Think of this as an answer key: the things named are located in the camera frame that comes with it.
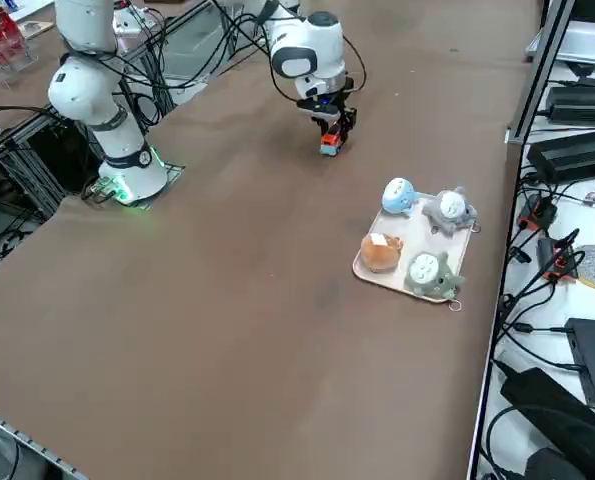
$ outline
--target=tray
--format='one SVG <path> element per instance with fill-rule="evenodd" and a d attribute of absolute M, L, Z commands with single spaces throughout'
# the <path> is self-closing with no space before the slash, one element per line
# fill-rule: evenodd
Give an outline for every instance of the tray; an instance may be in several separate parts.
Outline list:
<path fill-rule="evenodd" d="M 418 253 L 423 251 L 434 254 L 444 251 L 448 252 L 448 266 L 455 275 L 458 275 L 464 255 L 466 254 L 470 234 L 473 231 L 478 231 L 476 229 L 477 224 L 475 224 L 474 228 L 456 231 L 452 238 L 448 238 L 441 232 L 433 233 L 428 218 L 421 213 L 421 210 L 426 203 L 435 198 L 433 195 L 420 193 L 419 201 L 414 205 L 410 217 L 390 215 L 380 210 L 368 233 L 385 233 L 399 237 L 404 241 L 404 248 L 401 251 L 401 257 L 397 267 L 386 273 L 374 273 L 370 271 L 361 261 L 360 252 L 357 252 L 353 261 L 353 272 L 359 279 L 432 303 L 450 301 L 444 298 L 437 299 L 417 296 L 404 285 L 404 279 L 406 278 L 410 261 Z M 459 302 L 455 300 L 453 302 L 458 304 L 458 308 L 461 308 Z"/>

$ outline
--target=stuffed animal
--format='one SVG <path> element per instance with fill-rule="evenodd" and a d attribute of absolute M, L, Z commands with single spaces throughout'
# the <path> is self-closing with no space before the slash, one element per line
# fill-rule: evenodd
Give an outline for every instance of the stuffed animal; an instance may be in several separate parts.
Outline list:
<path fill-rule="evenodd" d="M 432 226 L 452 237 L 457 230 L 471 228 L 477 221 L 477 210 L 468 203 L 465 193 L 463 187 L 439 192 L 436 199 L 424 205 L 421 213 Z"/>
<path fill-rule="evenodd" d="M 447 252 L 422 252 L 410 262 L 404 283 L 418 297 L 454 300 L 465 280 L 450 270 Z"/>
<path fill-rule="evenodd" d="M 393 215 L 410 215 L 413 204 L 419 199 L 413 184 L 405 178 L 393 178 L 384 190 L 381 197 L 381 206 L 384 211 Z"/>
<path fill-rule="evenodd" d="M 403 246 L 404 242 L 399 237 L 369 233 L 361 241 L 361 260 L 372 272 L 386 272 L 399 263 Z"/>

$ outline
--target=robotic arm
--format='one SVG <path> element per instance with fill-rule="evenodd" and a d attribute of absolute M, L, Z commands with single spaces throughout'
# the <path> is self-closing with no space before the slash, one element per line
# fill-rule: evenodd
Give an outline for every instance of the robotic arm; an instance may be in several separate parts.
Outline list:
<path fill-rule="evenodd" d="M 297 107 L 321 128 L 322 148 L 335 155 L 355 123 L 356 110 L 345 106 L 353 89 L 346 76 L 344 38 L 335 15 L 296 15 L 299 0 L 248 0 L 268 35 L 271 66 L 277 75 L 294 79 L 301 99 Z M 112 0 L 55 0 L 57 28 L 71 55 L 55 73 L 48 98 L 63 116 L 86 124 L 104 151 L 101 178 L 114 186 L 123 204 L 155 195 L 167 183 L 166 168 L 148 145 L 133 114 L 112 96 L 121 76 L 86 55 L 114 55 Z M 116 71 L 123 62 L 104 60 Z"/>

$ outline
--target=metal rack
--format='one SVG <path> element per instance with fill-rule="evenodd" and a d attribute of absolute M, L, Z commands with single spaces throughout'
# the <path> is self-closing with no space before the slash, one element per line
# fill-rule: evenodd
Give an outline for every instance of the metal rack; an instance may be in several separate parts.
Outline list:
<path fill-rule="evenodd" d="M 53 465 L 61 468 L 64 472 L 72 475 L 74 478 L 78 480 L 88 480 L 84 474 L 82 474 L 79 470 L 77 470 L 72 465 L 66 463 L 61 457 L 55 455 L 53 452 L 48 450 L 43 445 L 35 442 L 31 437 L 21 433 L 15 427 L 7 423 L 5 420 L 0 418 L 0 428 L 10 434 L 17 442 L 28 447 L 29 449 L 33 450 L 38 455 L 44 457 Z"/>

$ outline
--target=bread plush toy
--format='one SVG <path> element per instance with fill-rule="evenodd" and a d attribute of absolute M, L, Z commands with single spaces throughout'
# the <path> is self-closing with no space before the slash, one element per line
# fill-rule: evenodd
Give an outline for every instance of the bread plush toy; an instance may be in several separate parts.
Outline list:
<path fill-rule="evenodd" d="M 399 237 L 369 233 L 361 241 L 361 260 L 375 273 L 386 272 L 399 263 L 403 246 L 404 242 Z"/>

